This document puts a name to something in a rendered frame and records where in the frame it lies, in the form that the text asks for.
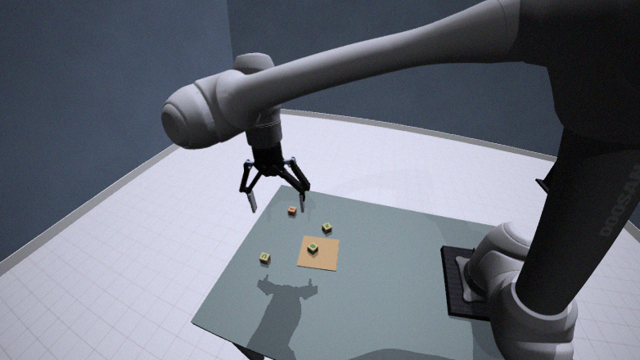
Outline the tan flat mat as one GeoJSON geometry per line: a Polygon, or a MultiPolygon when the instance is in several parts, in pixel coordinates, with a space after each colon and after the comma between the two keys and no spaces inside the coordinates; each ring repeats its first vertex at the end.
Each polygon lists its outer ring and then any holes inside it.
{"type": "Polygon", "coordinates": [[[304,236],[297,266],[336,271],[339,240],[304,236]],[[318,245],[318,252],[314,255],[307,251],[311,243],[318,245]]]}

